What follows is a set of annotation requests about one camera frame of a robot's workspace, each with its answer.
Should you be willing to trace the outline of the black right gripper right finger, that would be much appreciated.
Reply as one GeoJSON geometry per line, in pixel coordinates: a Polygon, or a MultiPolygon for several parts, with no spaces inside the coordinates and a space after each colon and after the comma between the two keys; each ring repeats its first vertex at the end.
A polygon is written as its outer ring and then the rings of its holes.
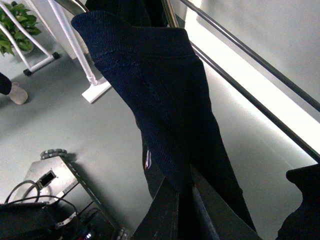
{"type": "Polygon", "coordinates": [[[259,240],[200,172],[191,168],[194,207],[204,240],[259,240]]]}

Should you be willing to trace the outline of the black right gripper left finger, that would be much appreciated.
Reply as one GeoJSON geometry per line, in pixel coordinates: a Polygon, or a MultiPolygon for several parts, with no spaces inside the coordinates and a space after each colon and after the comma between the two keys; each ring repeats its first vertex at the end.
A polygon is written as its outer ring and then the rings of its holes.
{"type": "Polygon", "coordinates": [[[177,240],[179,194],[165,178],[132,240],[177,240]]]}

